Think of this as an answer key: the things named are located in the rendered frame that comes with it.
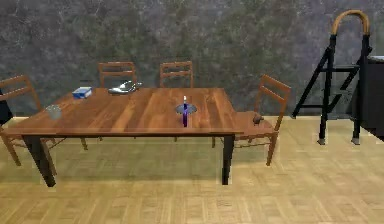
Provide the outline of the brown wooden chair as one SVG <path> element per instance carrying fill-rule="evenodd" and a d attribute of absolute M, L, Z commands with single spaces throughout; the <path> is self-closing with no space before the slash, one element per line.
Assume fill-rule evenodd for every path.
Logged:
<path fill-rule="evenodd" d="M 98 64 L 100 86 L 105 86 L 106 77 L 130 77 L 133 83 L 137 82 L 136 67 L 133 62 L 100 62 Z"/>
<path fill-rule="evenodd" d="M 159 72 L 159 85 L 161 87 L 164 87 L 164 80 L 170 77 L 188 77 L 189 87 L 194 87 L 193 63 L 191 61 L 161 63 Z"/>
<path fill-rule="evenodd" d="M 279 135 L 279 129 L 287 108 L 290 92 L 291 88 L 288 85 L 268 76 L 267 74 L 263 74 L 261 76 L 258 92 L 256 94 L 254 109 L 252 111 L 235 113 L 235 123 L 237 127 L 243 131 L 243 134 L 237 135 L 235 137 L 236 141 L 247 140 L 248 143 L 245 144 L 245 147 L 252 147 L 252 141 L 254 139 L 268 139 L 268 142 L 264 142 L 264 145 L 269 146 L 266 161 L 267 166 L 269 166 L 272 162 L 276 142 Z M 259 125 L 253 124 L 254 115 L 260 114 L 259 106 L 262 100 L 262 96 L 269 96 L 280 105 L 278 118 L 274 125 L 272 125 L 265 118 L 260 122 Z"/>
<path fill-rule="evenodd" d="M 15 98 L 15 97 L 30 93 L 38 112 L 46 113 L 48 115 L 48 113 L 46 112 L 46 108 L 42 107 L 41 102 L 39 100 L 39 97 L 38 97 L 34 87 L 32 86 L 30 79 L 26 75 L 19 75 L 16 77 L 1 80 L 0 81 L 0 88 L 10 86 L 12 84 L 17 84 L 17 83 L 22 83 L 23 87 L 12 90 L 12 91 L 7 92 L 5 94 L 0 94 L 0 101 L 6 101 L 6 100 L 9 100 L 11 98 Z M 69 98 L 65 97 L 60 101 L 59 106 L 62 108 L 65 108 L 66 106 L 69 106 L 70 104 L 71 104 L 71 101 L 69 100 Z M 10 128 L 8 121 L 6 121 L 4 124 L 1 124 L 0 125 L 0 138 L 2 139 L 5 147 L 7 148 L 8 152 L 12 156 L 15 164 L 17 166 L 20 166 L 21 162 L 19 160 L 19 157 L 18 157 L 14 147 L 17 146 L 17 147 L 26 148 L 27 145 L 25 143 L 21 143 L 21 141 L 22 141 L 21 135 L 5 133 L 4 128 L 3 128 L 4 125 L 7 128 Z M 65 137 L 59 137 L 58 141 L 56 141 L 55 137 L 43 137 L 41 139 L 41 143 L 42 143 L 45 155 L 47 157 L 47 160 L 50 164 L 51 170 L 54 170 L 55 166 L 53 164 L 49 150 L 64 140 L 65 140 Z"/>

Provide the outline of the brown wooden dining table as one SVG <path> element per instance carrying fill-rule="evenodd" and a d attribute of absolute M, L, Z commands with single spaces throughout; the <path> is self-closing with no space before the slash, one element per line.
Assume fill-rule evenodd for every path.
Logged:
<path fill-rule="evenodd" d="M 184 127 L 175 108 L 187 102 L 197 107 Z M 21 135 L 49 187 L 55 178 L 49 167 L 41 139 L 43 137 L 222 137 L 224 139 L 222 183 L 226 185 L 231 169 L 235 136 L 234 108 L 222 88 L 141 88 L 127 95 L 113 96 L 96 88 L 90 97 L 76 100 L 71 94 L 69 106 L 53 120 L 37 113 L 5 133 Z"/>

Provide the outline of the silver pan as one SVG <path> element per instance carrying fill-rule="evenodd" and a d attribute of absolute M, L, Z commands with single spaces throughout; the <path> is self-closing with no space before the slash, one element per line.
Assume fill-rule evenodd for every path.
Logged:
<path fill-rule="evenodd" d="M 120 84 L 118 87 L 110 88 L 108 92 L 115 95 L 129 94 L 138 90 L 142 85 L 142 82 L 126 81 Z"/>

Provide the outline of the blue and white box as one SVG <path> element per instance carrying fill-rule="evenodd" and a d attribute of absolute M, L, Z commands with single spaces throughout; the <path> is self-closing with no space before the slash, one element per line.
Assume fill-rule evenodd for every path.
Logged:
<path fill-rule="evenodd" d="M 91 87 L 79 87 L 72 92 L 72 96 L 75 99 L 85 99 L 88 98 L 92 94 Z"/>

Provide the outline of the clear glass cup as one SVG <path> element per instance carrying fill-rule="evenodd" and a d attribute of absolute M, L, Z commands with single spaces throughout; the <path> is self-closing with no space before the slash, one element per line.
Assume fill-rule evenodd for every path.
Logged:
<path fill-rule="evenodd" d="M 48 113 L 49 117 L 53 120 L 59 119 L 62 115 L 60 106 L 55 104 L 47 106 L 46 112 Z"/>

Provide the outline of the black step ladder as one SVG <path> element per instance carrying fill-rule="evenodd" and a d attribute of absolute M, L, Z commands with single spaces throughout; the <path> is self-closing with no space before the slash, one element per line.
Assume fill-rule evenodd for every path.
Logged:
<path fill-rule="evenodd" d="M 338 29 L 341 21 L 347 16 L 356 16 L 360 19 L 362 24 L 362 45 L 359 59 L 355 64 L 351 65 L 335 65 L 335 51 L 337 44 L 337 35 Z M 347 10 L 339 14 L 332 24 L 331 34 L 329 38 L 329 45 L 325 49 L 318 65 L 313 71 L 313 75 L 307 84 L 304 92 L 296 104 L 291 117 L 295 119 L 299 114 L 302 108 L 318 108 L 321 110 L 321 119 L 320 119 L 320 127 L 319 127 L 319 135 L 317 142 L 320 145 L 325 144 L 325 131 L 327 127 L 328 115 L 333 111 L 334 107 L 337 105 L 343 92 L 347 89 L 349 84 L 352 82 L 355 76 L 358 76 L 358 81 L 356 84 L 355 92 L 355 100 L 356 103 L 352 107 L 352 113 L 354 117 L 352 118 L 354 128 L 352 133 L 351 142 L 355 145 L 360 144 L 360 126 L 362 122 L 362 109 L 361 106 L 363 104 L 363 85 L 366 75 L 366 67 L 368 64 L 368 56 L 372 51 L 372 47 L 370 46 L 370 21 L 369 17 L 361 10 Z M 331 96 L 331 86 L 332 86 L 332 77 L 334 73 L 346 73 L 348 72 L 348 76 L 342 85 L 339 88 L 339 92 L 334 96 L 333 100 L 330 100 Z M 306 104 L 305 101 L 314 86 L 317 78 L 321 73 L 325 74 L 325 82 L 323 88 L 323 98 L 322 103 L 319 105 L 309 105 Z"/>

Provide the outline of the dark cabinet with pale top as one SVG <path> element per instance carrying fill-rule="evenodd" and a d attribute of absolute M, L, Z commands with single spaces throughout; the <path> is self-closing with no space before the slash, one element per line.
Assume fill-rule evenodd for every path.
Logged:
<path fill-rule="evenodd" d="M 360 83 L 361 104 L 356 102 L 355 89 L 350 103 L 351 120 L 356 118 L 356 107 L 361 110 L 361 127 L 384 141 L 384 56 L 369 56 L 363 67 Z"/>

